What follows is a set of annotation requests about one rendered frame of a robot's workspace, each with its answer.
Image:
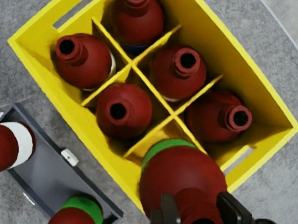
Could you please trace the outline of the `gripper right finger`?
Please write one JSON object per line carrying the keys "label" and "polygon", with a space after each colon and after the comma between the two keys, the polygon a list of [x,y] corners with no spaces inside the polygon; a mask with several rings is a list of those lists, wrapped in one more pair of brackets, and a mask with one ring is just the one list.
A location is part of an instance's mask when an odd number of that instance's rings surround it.
{"label": "gripper right finger", "polygon": [[[216,206],[221,212],[224,224],[277,224],[272,220],[255,219],[229,191],[217,194]],[[253,222],[252,222],[253,221]]]}

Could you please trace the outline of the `black rectangular tray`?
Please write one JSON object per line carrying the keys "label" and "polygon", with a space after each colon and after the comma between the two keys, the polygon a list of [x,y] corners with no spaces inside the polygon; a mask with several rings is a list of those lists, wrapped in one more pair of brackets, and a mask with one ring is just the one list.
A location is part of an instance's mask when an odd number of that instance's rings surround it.
{"label": "black rectangular tray", "polygon": [[49,220],[65,201],[76,194],[90,195],[101,204],[104,212],[102,224],[117,224],[123,219],[124,212],[76,164],[73,166],[61,154],[60,147],[21,103],[13,102],[1,115],[0,123],[9,122],[21,122],[32,128],[36,149],[27,162],[9,168],[5,172]]}

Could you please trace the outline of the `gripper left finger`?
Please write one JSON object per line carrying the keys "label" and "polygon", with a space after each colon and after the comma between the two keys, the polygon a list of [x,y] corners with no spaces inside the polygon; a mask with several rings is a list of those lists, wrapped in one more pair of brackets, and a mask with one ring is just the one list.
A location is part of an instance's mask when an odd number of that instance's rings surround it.
{"label": "gripper left finger", "polygon": [[150,224],[180,224],[180,215],[170,193],[161,193],[161,211],[150,210]]}

